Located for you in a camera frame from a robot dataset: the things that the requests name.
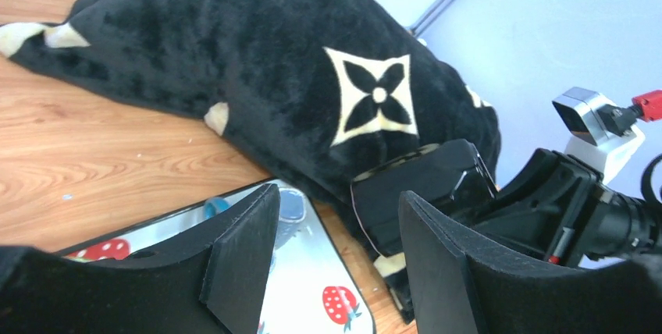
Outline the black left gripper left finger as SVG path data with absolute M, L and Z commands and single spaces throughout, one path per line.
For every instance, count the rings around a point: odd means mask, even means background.
M 123 260 L 1 249 L 4 333 L 255 333 L 279 217 L 265 184 Z

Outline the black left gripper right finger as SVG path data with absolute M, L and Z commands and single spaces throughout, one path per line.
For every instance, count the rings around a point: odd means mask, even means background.
M 658 333 L 657 257 L 567 268 L 511 250 L 406 191 L 400 233 L 420 333 Z

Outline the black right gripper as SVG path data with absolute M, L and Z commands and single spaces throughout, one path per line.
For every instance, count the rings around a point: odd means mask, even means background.
M 455 205 L 454 218 L 529 257 L 569 268 L 583 259 L 661 253 L 661 191 L 656 156 L 643 170 L 640 197 L 609 188 L 579 158 L 539 148 L 502 190 Z

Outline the white strawberry tray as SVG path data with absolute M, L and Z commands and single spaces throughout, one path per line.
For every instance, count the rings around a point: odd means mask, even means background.
M 299 190 L 280 179 L 270 182 L 278 189 Z M 253 183 L 215 197 L 239 202 L 260 185 Z M 372 312 L 315 206 L 306 198 L 307 214 L 297 234 L 273 251 L 258 332 L 374 333 Z M 203 222 L 205 201 L 86 240 L 59 253 L 82 262 L 125 258 Z

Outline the black mug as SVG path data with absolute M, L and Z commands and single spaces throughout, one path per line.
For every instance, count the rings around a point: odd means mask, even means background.
M 477 147 L 456 139 L 428 144 L 363 172 L 351 183 L 351 201 L 361 230 L 383 257 L 403 251 L 400 195 L 411 191 L 451 217 L 494 199 L 498 189 Z

